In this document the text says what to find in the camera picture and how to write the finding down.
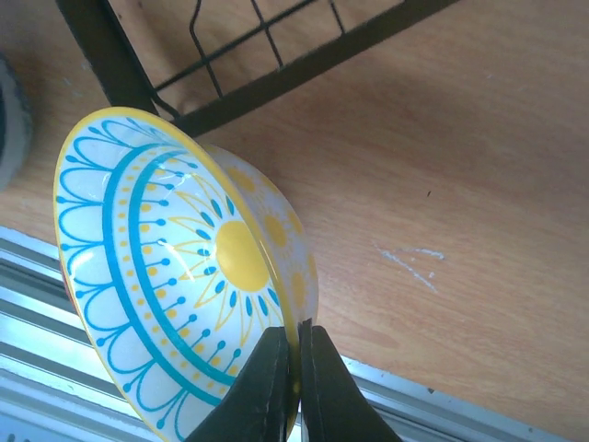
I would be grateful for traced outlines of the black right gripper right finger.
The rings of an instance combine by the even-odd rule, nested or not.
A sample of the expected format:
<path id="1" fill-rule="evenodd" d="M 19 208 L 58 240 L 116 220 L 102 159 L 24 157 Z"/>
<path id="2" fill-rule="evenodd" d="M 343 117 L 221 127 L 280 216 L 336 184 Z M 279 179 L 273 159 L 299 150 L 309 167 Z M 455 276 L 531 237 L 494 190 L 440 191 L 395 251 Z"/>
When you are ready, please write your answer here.
<path id="1" fill-rule="evenodd" d="M 369 404 L 326 329 L 299 325 L 304 441 L 399 441 L 398 434 Z"/>

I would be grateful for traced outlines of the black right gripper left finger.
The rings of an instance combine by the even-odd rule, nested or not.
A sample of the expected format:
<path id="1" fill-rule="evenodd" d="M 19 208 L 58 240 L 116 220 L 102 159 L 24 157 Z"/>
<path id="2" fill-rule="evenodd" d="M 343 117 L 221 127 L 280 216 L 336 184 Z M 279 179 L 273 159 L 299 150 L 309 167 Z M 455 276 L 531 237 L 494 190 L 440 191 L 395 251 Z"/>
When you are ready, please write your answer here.
<path id="1" fill-rule="evenodd" d="M 187 439 L 285 441 L 290 412 L 289 344 L 283 327 L 270 327 L 221 403 Z"/>

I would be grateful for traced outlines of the yellow blue sun bowl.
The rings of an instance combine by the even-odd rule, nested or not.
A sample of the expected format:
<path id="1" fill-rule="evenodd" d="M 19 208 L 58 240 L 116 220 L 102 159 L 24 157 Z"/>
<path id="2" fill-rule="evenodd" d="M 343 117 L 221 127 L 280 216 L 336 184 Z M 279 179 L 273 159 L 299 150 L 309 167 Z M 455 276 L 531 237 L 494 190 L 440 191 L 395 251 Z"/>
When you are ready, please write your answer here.
<path id="1" fill-rule="evenodd" d="M 183 441 L 232 389 L 263 332 L 318 315 L 303 225 L 246 160 L 154 114 L 97 110 L 53 183 L 61 271 L 114 384 Z"/>

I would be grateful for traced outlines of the black wire dish rack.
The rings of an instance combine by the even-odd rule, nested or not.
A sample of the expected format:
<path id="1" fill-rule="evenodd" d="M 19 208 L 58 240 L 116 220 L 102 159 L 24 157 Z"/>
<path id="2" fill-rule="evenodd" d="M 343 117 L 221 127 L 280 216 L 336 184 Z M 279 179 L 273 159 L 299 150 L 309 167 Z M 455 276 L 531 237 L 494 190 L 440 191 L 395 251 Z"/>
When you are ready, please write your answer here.
<path id="1" fill-rule="evenodd" d="M 446 1 L 62 1 L 113 106 L 206 134 L 448 8 Z"/>

